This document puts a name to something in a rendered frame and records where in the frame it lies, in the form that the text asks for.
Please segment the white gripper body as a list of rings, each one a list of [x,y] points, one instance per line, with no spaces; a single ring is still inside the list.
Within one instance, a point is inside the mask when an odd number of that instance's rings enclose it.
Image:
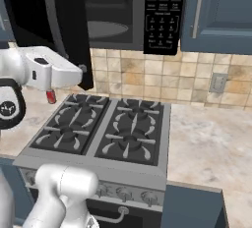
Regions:
[[[76,86],[82,81],[83,71],[79,67],[52,50],[48,56],[52,65],[51,84],[54,87]]]

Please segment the grey microwave turntable plate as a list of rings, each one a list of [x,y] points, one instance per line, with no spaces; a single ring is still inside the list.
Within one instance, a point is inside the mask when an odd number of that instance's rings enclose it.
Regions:
[[[88,21],[89,37],[91,39],[111,37],[126,32],[127,26],[102,21]]]

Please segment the black microwave door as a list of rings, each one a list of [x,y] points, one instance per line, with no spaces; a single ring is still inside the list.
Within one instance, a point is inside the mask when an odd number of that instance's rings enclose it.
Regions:
[[[45,0],[4,0],[15,41],[20,46],[47,46],[57,52]],[[57,20],[68,60],[87,66],[80,87],[94,87],[85,0],[55,0]]]

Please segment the black microwave oven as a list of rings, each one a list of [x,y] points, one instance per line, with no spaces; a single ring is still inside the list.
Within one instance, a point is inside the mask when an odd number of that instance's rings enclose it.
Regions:
[[[129,29],[119,35],[90,38],[92,48],[139,50],[175,55],[184,0],[86,0],[87,20],[112,22]]]

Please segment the red can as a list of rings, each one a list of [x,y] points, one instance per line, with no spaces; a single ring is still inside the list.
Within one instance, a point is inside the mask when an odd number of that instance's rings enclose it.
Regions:
[[[55,91],[53,89],[48,90],[46,92],[46,97],[47,97],[47,101],[50,104],[55,104],[56,103],[56,95],[55,95]]]

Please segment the grey stove with black hob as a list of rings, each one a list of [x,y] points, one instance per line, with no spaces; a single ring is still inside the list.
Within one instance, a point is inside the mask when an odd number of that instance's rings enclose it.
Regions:
[[[14,161],[31,195],[37,186],[26,178],[45,163],[65,164],[95,172],[108,195],[87,200],[92,215],[117,218],[118,207],[129,214],[117,224],[98,221],[100,228],[153,228],[161,221],[167,180],[171,107],[167,103],[71,94],[65,98]],[[132,199],[116,194],[125,187]],[[141,194],[153,192],[148,207]]]

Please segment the grey stove knob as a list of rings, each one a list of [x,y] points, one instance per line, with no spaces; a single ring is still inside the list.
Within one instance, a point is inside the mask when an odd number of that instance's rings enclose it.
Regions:
[[[35,184],[35,172],[34,171],[28,171],[26,173],[26,178],[28,183],[33,186]]]
[[[108,195],[108,187],[105,184],[99,184],[96,190],[96,194],[101,198]]]
[[[143,192],[141,194],[143,202],[145,202],[148,207],[156,205],[158,203],[158,197],[153,192]]]
[[[125,187],[118,188],[116,190],[116,194],[120,199],[122,199],[123,202],[132,199],[132,193]]]

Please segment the blue base cupboard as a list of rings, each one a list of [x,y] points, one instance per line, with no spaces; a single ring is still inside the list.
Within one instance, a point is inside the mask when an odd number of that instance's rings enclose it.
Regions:
[[[25,186],[20,170],[13,165],[13,159],[0,157],[0,168],[14,194],[14,224],[22,226],[33,208],[32,195]]]
[[[160,228],[229,228],[222,189],[168,183]]]

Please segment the blue wall cupboard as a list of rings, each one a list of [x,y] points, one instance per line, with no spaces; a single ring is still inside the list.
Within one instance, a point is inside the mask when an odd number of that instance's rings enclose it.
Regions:
[[[0,41],[15,41],[4,0],[0,0]]]

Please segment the grey wall socket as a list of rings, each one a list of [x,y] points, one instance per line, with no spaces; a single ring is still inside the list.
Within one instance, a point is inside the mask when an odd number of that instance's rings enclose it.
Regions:
[[[223,93],[228,74],[213,73],[209,92]]]

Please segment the blue wall cupboard door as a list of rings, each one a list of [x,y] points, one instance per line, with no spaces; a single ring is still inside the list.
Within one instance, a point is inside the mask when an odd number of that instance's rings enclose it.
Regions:
[[[197,38],[192,38],[197,0],[186,0],[182,51],[252,55],[252,0],[202,0]]]

